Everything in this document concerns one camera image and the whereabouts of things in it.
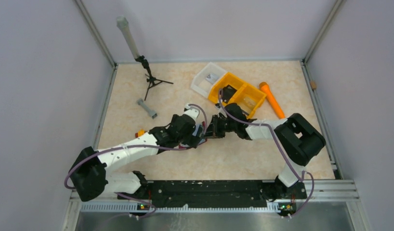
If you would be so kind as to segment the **red card holder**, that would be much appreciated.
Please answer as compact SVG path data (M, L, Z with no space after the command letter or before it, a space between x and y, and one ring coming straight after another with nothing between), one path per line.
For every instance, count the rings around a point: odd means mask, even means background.
M186 136L178 147L180 149L197 148L199 145L205 143L207 139L204 138L204 128L205 122L196 125L194 132L191 135Z

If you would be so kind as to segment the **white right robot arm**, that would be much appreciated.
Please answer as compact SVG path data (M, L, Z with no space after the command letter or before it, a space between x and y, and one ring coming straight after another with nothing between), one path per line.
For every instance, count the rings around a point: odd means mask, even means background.
M294 113L279 120L246 117L242 109L231 103L213 115L205 138L218 139L233 132L243 140L273 140L281 152L285 166L271 187L273 194L286 196L304 178L305 167L326 146L326 140L301 114Z

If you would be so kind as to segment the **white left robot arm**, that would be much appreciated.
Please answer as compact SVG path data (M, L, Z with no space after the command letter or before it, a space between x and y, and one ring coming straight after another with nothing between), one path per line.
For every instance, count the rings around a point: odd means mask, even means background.
M154 127L143 135L120 145L95 150L91 146L81 150L64 181L72 182L79 199L87 202L103 192L136 193L144 184L139 173L132 172L127 177L117 179L112 172L138 159L154 156L164 151L179 151L181 143L196 148L199 141L193 133L197 128L197 118L204 114L196 104L188 104L182 115L173 115L166 126Z

